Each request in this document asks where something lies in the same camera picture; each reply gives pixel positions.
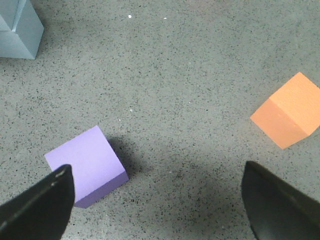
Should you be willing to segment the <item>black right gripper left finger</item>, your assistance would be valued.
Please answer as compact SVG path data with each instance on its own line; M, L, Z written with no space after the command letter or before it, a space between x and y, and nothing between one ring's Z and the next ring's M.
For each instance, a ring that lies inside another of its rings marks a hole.
M59 240L75 202L72 167L64 164L0 207L2 240Z

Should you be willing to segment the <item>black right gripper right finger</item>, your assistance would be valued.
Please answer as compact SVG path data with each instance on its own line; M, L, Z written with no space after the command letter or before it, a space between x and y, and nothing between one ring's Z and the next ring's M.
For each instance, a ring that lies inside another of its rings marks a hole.
M245 163L241 196L257 240L318 240L320 204L254 161Z

